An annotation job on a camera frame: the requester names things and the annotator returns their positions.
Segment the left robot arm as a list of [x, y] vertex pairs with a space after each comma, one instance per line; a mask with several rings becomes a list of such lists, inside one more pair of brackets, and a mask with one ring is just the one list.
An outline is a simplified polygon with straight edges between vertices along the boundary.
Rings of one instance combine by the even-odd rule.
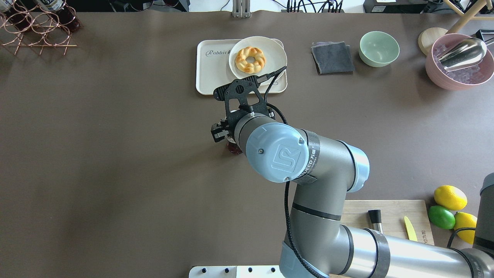
[[442, 248], [340, 223], [348, 192], [369, 176], [365, 153], [270, 118], [229, 113], [212, 137], [232, 138], [252, 168], [268, 181], [297, 184], [287, 218], [279, 269], [287, 278], [492, 278], [493, 174], [480, 190], [479, 220], [471, 248]]

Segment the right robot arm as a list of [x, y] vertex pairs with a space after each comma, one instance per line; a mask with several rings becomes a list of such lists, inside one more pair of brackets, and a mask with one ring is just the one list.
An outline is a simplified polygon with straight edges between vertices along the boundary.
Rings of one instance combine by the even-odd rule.
[[473, 247], [494, 256], [494, 173], [484, 178]]

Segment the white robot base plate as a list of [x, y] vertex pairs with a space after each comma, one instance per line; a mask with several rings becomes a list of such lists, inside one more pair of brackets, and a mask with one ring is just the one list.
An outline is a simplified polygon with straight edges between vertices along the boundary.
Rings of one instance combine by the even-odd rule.
[[196, 266], [189, 278], [283, 278], [278, 265]]

